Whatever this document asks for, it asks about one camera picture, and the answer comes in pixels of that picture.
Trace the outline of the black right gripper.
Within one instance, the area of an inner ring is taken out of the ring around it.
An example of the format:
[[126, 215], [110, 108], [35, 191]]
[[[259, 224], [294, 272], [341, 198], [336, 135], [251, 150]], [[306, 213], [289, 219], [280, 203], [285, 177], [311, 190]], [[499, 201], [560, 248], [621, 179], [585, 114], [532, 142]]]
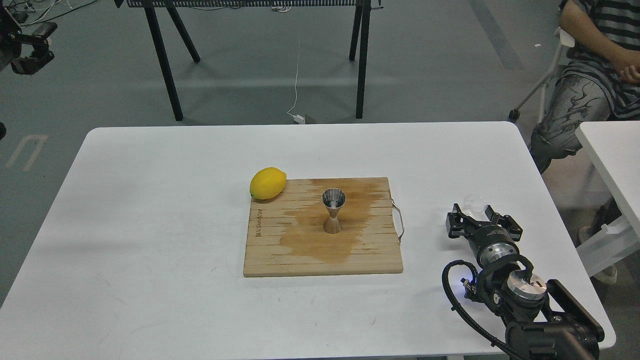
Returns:
[[450, 239], [467, 237], [470, 249], [480, 268], [508, 255], [520, 253], [515, 242], [519, 242], [523, 230], [508, 214], [501, 215], [487, 205], [484, 213], [489, 225], [476, 229], [476, 220], [465, 214], [458, 203], [446, 214], [446, 232]]

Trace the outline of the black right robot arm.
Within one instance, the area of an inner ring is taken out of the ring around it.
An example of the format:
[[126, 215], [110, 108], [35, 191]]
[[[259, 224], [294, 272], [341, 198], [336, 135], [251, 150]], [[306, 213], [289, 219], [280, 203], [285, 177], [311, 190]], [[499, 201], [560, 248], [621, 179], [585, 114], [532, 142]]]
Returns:
[[[476, 333], [512, 360], [596, 360], [605, 333], [598, 321], [556, 279], [534, 274], [517, 242], [522, 228], [510, 216], [484, 208], [487, 220], [464, 214], [455, 203], [446, 215], [448, 237], [464, 237], [475, 264], [458, 259], [445, 265], [441, 282], [451, 310]], [[450, 270], [466, 266], [462, 278], [466, 299], [482, 303], [505, 325], [504, 340], [484, 329], [464, 310], [450, 285]]]

